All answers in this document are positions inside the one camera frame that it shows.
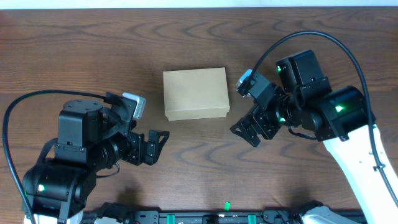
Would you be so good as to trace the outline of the brown cardboard box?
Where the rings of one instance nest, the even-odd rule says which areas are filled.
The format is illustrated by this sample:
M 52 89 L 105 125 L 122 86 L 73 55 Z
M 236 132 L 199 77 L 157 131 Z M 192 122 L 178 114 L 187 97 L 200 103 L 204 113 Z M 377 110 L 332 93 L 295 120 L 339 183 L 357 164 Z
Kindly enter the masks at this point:
M 226 69 L 163 73 L 164 111 L 169 121 L 222 118 L 230 110 Z

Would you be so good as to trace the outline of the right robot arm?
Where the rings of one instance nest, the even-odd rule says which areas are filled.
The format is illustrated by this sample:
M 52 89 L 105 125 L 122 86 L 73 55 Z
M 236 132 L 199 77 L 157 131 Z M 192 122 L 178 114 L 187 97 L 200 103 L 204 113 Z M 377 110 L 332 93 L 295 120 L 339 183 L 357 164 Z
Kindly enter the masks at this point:
M 276 62 L 278 86 L 248 70 L 238 91 L 248 84 L 253 107 L 231 132 L 252 146 L 272 139 L 283 126 L 301 126 L 322 142 L 341 167 L 368 223 L 396 223 L 397 175 L 386 155 L 364 95 L 353 86 L 332 90 L 315 53 L 302 51 Z

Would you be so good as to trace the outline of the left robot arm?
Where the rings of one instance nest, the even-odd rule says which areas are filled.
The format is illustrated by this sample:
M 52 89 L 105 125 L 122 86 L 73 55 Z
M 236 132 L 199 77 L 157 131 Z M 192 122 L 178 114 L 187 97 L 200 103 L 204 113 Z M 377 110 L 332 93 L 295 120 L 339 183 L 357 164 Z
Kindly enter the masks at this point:
M 81 212 L 100 179 L 98 172 L 125 161 L 139 166 L 155 164 L 167 142 L 168 131 L 133 132 L 145 99 L 131 93 L 107 93 L 64 104 L 58 117 L 58 136 L 49 140 L 24 175 L 27 201 L 22 209 L 66 223 Z

